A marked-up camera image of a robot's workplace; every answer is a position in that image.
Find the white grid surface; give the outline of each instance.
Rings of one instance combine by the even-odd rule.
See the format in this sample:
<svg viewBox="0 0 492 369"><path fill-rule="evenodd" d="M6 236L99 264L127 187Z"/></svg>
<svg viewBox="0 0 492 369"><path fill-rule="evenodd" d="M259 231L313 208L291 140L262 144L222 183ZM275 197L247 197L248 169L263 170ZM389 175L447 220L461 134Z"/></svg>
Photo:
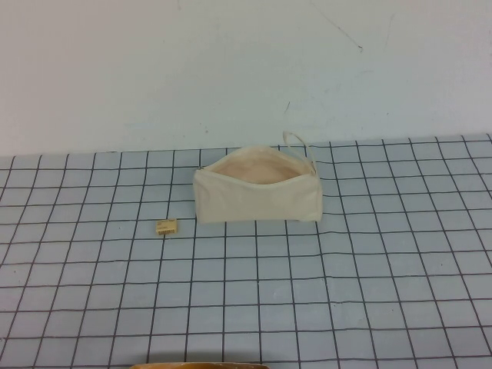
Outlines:
<svg viewBox="0 0 492 369"><path fill-rule="evenodd" d="M492 367L490 136L313 150L319 223L197 224L226 149L0 158L0 368Z"/></svg>

